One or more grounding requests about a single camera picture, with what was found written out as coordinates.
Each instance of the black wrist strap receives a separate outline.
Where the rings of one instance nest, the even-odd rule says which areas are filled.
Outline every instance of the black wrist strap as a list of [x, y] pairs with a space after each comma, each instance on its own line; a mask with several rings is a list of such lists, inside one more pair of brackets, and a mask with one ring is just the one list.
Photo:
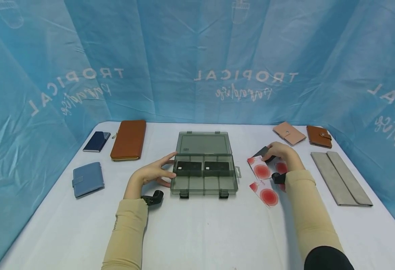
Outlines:
[[145, 196], [142, 196], [141, 198], [146, 202], [146, 204], [148, 206], [151, 206], [151, 205], [155, 205], [155, 204], [161, 203], [161, 201], [163, 200], [163, 195], [164, 195], [163, 191], [156, 190], [154, 192], [154, 195], [152, 195], [152, 196], [146, 196], [145, 195]]
[[273, 173], [272, 174], [272, 180], [274, 180], [274, 184], [284, 184], [286, 181], [286, 174], [279, 174], [279, 173]]

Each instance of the clear plastic box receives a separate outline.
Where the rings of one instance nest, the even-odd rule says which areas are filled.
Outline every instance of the clear plastic box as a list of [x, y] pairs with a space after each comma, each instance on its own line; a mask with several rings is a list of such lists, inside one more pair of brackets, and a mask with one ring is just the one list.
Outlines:
[[181, 198], [216, 195], [228, 198], [238, 190], [237, 175], [226, 132], [180, 132], [171, 193]]

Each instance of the beige sleeve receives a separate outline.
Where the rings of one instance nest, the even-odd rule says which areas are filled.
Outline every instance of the beige sleeve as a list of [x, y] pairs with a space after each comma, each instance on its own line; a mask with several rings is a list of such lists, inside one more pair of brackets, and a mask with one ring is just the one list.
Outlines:
[[143, 199], [120, 201], [102, 270], [140, 270], [147, 219], [148, 206]]
[[303, 261], [315, 247], [330, 246], [343, 252], [311, 173], [307, 170], [289, 171], [285, 183]]

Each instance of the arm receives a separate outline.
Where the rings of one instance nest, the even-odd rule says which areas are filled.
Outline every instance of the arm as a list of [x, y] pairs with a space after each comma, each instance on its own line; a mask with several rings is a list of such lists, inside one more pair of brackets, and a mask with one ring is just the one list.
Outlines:
[[286, 154], [289, 172], [286, 192], [293, 217], [302, 259], [316, 247], [329, 246], [343, 252], [337, 233], [326, 211], [311, 173], [305, 170], [299, 155], [292, 149]]
[[353, 269], [343, 254], [337, 233], [311, 173], [293, 148], [272, 143], [264, 160], [280, 156], [286, 161], [286, 193], [291, 202], [300, 255], [305, 269]]
[[140, 199], [142, 185], [139, 179], [130, 178], [101, 270], [141, 269], [143, 231], [148, 219], [148, 206]]
[[130, 177], [124, 198], [119, 203], [112, 236], [110, 236], [101, 270], [140, 270], [143, 232], [148, 219], [148, 206], [141, 199], [142, 187], [149, 182], [170, 187], [161, 177], [175, 177], [161, 167], [171, 164], [176, 152], [135, 171]]

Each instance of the hand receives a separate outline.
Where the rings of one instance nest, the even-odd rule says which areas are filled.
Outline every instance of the hand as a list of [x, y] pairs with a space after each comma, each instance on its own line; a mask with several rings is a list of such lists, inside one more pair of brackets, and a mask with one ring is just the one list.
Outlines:
[[271, 156], [278, 156], [285, 159], [289, 153], [294, 152], [293, 148], [280, 142], [273, 142], [268, 145], [268, 148], [268, 152], [262, 157], [263, 161], [268, 160]]
[[139, 170], [135, 171], [130, 179], [138, 179], [144, 185], [148, 184], [149, 182], [156, 181], [158, 184], [170, 187], [170, 183], [164, 181], [162, 177], [168, 177], [170, 179], [176, 177], [176, 174], [165, 171], [161, 167], [167, 164], [173, 164], [174, 160], [171, 160], [177, 153], [170, 153], [167, 156], [158, 159], [155, 162], [152, 162], [146, 166], [141, 167]]
[[170, 153], [162, 159], [158, 159], [157, 161], [143, 166], [135, 171], [128, 181], [124, 199], [139, 199], [143, 185], [146, 185], [152, 181], [156, 181], [158, 184], [165, 187], [170, 187], [171, 184], [164, 181], [162, 177], [168, 177], [172, 179], [173, 177], [176, 177], [176, 174], [169, 171], [164, 171], [161, 167], [166, 164], [173, 164], [174, 160], [171, 160], [171, 158], [176, 154], [176, 152]]
[[262, 157], [263, 161], [268, 160], [271, 156], [278, 156], [285, 160], [288, 171], [305, 170], [298, 153], [290, 146], [273, 142], [268, 145], [268, 148], [268, 152]]

